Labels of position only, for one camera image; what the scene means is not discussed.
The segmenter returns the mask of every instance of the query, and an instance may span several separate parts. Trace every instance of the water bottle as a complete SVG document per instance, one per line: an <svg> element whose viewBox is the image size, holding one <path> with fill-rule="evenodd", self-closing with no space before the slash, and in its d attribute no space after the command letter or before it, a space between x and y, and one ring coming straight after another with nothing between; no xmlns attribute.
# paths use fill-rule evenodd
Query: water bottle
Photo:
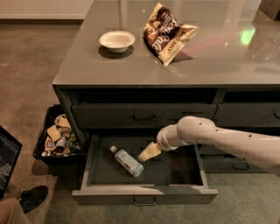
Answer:
<svg viewBox="0 0 280 224"><path fill-rule="evenodd" d="M136 161L126 150L118 150L115 146L112 146L110 150L115 154L115 160L128 172L130 172L135 178L141 174L144 169L143 166L138 161Z"/></svg>

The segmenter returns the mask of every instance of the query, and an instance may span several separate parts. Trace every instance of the black trash bin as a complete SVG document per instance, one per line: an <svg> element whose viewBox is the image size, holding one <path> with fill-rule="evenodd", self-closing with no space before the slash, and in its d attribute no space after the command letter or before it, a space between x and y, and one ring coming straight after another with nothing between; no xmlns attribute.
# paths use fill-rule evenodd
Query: black trash bin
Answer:
<svg viewBox="0 0 280 224"><path fill-rule="evenodd" d="M64 111L59 104L52 105L46 112L45 120L42 129L38 136L33 156L36 159L44 161L47 165L74 165L84 164L86 162L86 156L84 151L67 153L65 155L43 157L42 152L45 150L45 141L47 138L47 129L54 125L55 118L59 115L64 114Z"/></svg>

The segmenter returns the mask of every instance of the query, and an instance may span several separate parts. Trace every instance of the bottle label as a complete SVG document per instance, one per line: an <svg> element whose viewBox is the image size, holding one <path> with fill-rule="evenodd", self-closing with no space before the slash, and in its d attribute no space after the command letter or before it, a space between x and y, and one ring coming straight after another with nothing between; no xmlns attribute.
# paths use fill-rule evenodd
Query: bottle label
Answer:
<svg viewBox="0 0 280 224"><path fill-rule="evenodd" d="M136 168L139 165L139 163L124 150L118 154L118 158L122 161L123 165L129 169Z"/></svg>

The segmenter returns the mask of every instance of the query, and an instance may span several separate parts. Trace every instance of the gray carpet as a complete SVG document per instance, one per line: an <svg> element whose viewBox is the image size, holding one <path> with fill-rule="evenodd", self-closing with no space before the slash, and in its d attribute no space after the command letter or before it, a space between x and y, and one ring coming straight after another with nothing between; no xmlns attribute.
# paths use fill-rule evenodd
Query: gray carpet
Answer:
<svg viewBox="0 0 280 224"><path fill-rule="evenodd" d="M207 174L219 195L209 205L80 206L71 196L77 174L34 159L46 111L58 103L52 82L79 29L70 24L0 25L0 124L23 144L11 182L47 185L45 202L27 214L40 223L278 223L280 177L267 173Z"/></svg>

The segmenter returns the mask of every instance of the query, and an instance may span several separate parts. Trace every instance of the person's foot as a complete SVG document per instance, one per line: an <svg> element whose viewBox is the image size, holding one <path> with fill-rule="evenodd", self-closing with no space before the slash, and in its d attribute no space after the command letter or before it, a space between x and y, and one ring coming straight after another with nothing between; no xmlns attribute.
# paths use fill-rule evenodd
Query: person's foot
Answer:
<svg viewBox="0 0 280 224"><path fill-rule="evenodd" d="M19 201L24 213L27 214L35 207L38 207L45 199L48 189L45 185L39 185L31 190L23 191Z"/></svg>

